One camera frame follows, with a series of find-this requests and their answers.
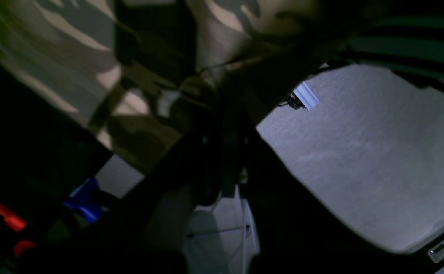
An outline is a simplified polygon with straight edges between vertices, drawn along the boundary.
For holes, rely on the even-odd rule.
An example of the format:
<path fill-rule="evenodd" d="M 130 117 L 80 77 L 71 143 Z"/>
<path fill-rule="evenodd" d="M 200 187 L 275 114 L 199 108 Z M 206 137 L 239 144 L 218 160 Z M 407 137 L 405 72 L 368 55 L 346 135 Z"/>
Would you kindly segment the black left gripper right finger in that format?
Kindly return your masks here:
<path fill-rule="evenodd" d="M 290 173 L 247 115 L 241 115 L 241 132 L 246 198 L 260 241 L 250 274 L 444 273 L 444 234 L 411 253 L 375 246 Z"/>

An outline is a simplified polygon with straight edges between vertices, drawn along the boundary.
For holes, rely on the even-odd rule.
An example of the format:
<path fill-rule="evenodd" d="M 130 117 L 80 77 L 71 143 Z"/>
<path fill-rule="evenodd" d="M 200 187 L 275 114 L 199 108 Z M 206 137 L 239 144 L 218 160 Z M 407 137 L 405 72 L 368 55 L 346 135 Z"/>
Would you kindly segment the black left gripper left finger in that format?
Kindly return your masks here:
<path fill-rule="evenodd" d="M 221 179 L 220 125 L 202 112 L 193 130 L 124 198 L 71 238 L 25 251 L 19 274 L 185 274 L 181 249 L 196 206 Z"/>

